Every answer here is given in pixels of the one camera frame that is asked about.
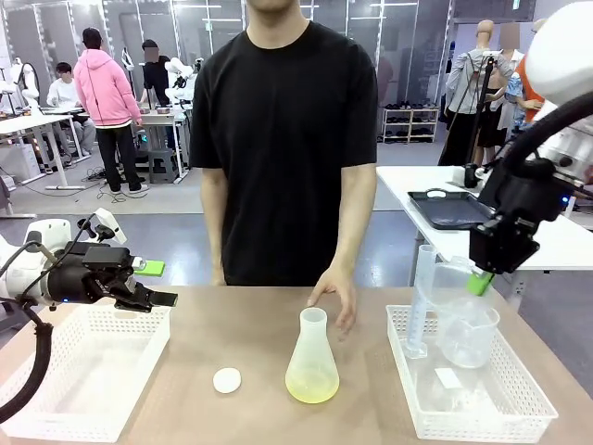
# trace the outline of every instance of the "yellow liquid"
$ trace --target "yellow liquid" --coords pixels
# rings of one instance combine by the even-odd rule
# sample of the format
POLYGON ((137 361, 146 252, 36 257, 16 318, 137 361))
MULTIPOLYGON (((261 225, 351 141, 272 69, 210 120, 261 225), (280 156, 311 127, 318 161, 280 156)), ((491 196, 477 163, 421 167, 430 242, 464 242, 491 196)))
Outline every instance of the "yellow liquid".
POLYGON ((340 377, 319 369, 303 369, 286 376, 288 392, 304 403, 322 403, 331 399, 340 386, 340 377))

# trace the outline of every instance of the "green tag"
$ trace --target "green tag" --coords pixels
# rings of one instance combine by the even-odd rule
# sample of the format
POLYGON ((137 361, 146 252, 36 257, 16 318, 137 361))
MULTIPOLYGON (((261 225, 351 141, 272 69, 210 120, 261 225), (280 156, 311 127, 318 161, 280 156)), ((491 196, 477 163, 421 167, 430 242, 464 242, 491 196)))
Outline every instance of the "green tag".
POLYGON ((467 280, 467 290, 477 297, 482 297, 490 287, 493 279, 493 273, 483 273, 482 276, 472 273, 470 279, 467 280))
POLYGON ((147 261, 142 271, 135 271, 136 275, 142 276, 163 276, 165 272, 165 261, 147 261))

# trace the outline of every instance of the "measuring cup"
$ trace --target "measuring cup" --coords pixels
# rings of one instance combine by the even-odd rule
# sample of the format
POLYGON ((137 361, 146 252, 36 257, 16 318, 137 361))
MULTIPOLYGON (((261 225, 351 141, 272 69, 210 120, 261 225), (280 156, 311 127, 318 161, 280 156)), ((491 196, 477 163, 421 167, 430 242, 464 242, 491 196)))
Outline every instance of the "measuring cup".
POLYGON ((479 368, 490 358, 500 316, 477 297, 454 299, 436 308, 437 346, 461 368, 479 368))

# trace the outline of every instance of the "white label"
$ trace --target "white label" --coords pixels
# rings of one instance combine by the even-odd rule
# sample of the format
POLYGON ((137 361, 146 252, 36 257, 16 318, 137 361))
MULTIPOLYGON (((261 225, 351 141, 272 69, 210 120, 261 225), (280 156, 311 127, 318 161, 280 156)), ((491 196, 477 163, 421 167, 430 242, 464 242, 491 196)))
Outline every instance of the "white label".
POLYGON ((436 368, 436 375, 446 389, 463 388, 461 381, 451 368, 436 368))

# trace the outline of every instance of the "shoe rack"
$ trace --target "shoe rack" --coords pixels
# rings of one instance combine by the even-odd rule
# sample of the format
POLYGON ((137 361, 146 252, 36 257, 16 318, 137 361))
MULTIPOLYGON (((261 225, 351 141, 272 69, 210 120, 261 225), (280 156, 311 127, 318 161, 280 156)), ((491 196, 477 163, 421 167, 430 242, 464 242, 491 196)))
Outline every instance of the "shoe rack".
POLYGON ((383 142, 434 142, 439 108, 384 108, 383 142))

